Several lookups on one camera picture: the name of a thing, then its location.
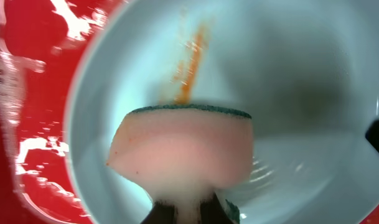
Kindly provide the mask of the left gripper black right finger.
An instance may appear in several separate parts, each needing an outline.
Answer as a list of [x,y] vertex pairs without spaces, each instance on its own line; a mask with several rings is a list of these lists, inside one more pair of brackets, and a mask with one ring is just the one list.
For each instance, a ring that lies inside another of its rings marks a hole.
[[215,193],[200,204],[201,224],[233,224]]

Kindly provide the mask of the pink sponge green scourer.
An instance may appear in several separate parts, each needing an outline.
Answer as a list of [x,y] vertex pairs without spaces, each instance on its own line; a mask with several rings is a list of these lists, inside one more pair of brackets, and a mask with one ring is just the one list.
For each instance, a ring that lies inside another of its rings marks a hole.
[[174,205],[176,223],[200,223],[202,202],[250,176],[251,116],[210,105],[136,109],[117,128],[106,163],[153,203]]

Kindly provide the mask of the light blue plate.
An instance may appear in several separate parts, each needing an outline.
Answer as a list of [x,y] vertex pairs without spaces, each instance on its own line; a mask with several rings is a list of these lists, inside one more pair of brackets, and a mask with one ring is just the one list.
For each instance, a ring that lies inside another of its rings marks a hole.
[[209,45],[192,101],[252,115],[250,179],[226,192],[242,223],[359,223],[379,204],[379,0],[131,1],[70,88],[70,170],[90,220],[139,223],[145,191],[106,165],[125,114],[175,92],[184,42]]

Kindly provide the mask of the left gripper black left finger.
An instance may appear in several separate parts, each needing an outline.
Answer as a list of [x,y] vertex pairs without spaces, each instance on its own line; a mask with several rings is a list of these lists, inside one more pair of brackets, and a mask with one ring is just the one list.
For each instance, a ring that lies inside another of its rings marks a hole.
[[176,224],[176,207],[156,201],[141,224]]

